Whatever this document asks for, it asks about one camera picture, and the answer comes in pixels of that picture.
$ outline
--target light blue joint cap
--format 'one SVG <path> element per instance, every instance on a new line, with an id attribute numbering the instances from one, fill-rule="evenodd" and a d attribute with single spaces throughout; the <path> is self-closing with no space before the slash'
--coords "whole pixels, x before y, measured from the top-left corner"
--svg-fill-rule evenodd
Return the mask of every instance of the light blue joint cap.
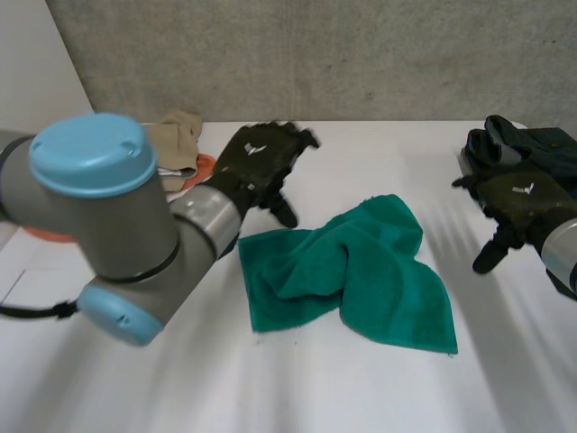
<path id="1" fill-rule="evenodd" d="M 98 327 L 129 345 L 148 345 L 164 329 L 149 312 L 95 282 L 84 287 L 77 306 Z"/>
<path id="2" fill-rule="evenodd" d="M 36 135 L 33 176 L 46 188 L 78 198 L 107 198 L 140 187 L 157 158 L 144 129 L 123 115 L 81 115 Z"/>

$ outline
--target gray concrete wall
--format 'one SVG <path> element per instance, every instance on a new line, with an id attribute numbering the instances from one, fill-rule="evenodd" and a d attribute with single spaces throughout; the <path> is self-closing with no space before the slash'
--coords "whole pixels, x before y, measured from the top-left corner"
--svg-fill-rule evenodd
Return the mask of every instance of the gray concrete wall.
<path id="1" fill-rule="evenodd" d="M 577 119 L 575 1 L 47 3 L 94 108 L 141 120 Z"/>

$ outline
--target black glove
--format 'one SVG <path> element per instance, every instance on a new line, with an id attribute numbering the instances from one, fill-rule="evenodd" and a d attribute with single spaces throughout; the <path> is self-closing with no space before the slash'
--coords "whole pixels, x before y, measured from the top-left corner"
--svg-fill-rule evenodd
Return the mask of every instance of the black glove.
<path id="1" fill-rule="evenodd" d="M 308 147 L 319 147 L 310 131 L 292 123 L 242 127 L 216 161 L 213 176 L 204 182 L 224 192 L 241 217 L 251 207 L 267 208 L 286 227 L 296 227 L 297 217 L 280 190 L 298 156 Z"/>
<path id="2" fill-rule="evenodd" d="M 473 263 L 478 273 L 491 271 L 509 248 L 525 243 L 540 248 L 551 228 L 577 215 L 572 197 L 547 173 L 528 161 L 489 167 L 453 182 L 467 189 L 486 217 L 499 226 Z"/>

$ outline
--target white table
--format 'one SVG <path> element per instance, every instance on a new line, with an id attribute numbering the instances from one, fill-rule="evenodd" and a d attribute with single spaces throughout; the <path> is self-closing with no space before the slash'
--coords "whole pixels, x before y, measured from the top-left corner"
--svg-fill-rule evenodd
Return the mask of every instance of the white table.
<path id="1" fill-rule="evenodd" d="M 217 154 L 241 124 L 207 124 Z M 398 194 L 426 232 L 418 259 L 449 292 L 455 357 L 379 345 L 337 311 L 298 329 L 251 331 L 238 253 L 219 262 L 147 348 L 117 343 L 81 315 L 0 321 L 0 431 L 570 432 L 577 428 L 577 305 L 536 253 L 471 270 L 493 233 L 464 191 L 455 154 L 481 122 L 310 122 L 286 192 L 302 227 L 379 194 Z M 277 227 L 253 210 L 243 235 Z M 45 306 L 91 272 L 73 245 L 18 232 L 0 252 L 0 299 Z"/>

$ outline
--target towel fold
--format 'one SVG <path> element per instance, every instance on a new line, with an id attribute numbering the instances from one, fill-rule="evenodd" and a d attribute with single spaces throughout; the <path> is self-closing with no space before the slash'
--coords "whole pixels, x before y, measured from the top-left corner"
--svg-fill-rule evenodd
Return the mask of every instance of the towel fold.
<path id="1" fill-rule="evenodd" d="M 297 327 L 340 307 L 369 339 L 457 353 L 441 279 L 415 260 L 423 231 L 397 196 L 379 196 L 317 230 L 241 239 L 252 329 Z"/>

